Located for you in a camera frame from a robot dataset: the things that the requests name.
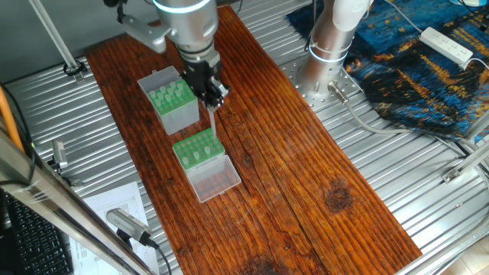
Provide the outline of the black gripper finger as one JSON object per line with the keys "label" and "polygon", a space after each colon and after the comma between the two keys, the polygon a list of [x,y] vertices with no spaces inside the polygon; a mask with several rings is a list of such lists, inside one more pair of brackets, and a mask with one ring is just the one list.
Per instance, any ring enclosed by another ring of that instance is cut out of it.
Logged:
{"label": "black gripper finger", "polygon": [[217,106],[222,106],[225,97],[230,93],[230,87],[222,83],[215,77],[212,78],[212,88],[215,90],[217,97]]}
{"label": "black gripper finger", "polygon": [[199,90],[199,99],[203,102],[206,108],[215,108],[217,106],[217,97],[212,85],[208,82],[203,84]]}

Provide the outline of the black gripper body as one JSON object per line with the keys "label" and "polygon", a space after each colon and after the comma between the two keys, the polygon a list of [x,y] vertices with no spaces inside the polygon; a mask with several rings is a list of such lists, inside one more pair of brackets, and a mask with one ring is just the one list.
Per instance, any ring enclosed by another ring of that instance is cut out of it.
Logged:
{"label": "black gripper body", "polygon": [[205,60],[199,62],[183,60],[183,68],[185,71],[183,78],[194,92],[208,92],[210,89],[217,90],[219,87],[212,82],[212,79],[220,80],[222,68],[220,61],[210,64]]}

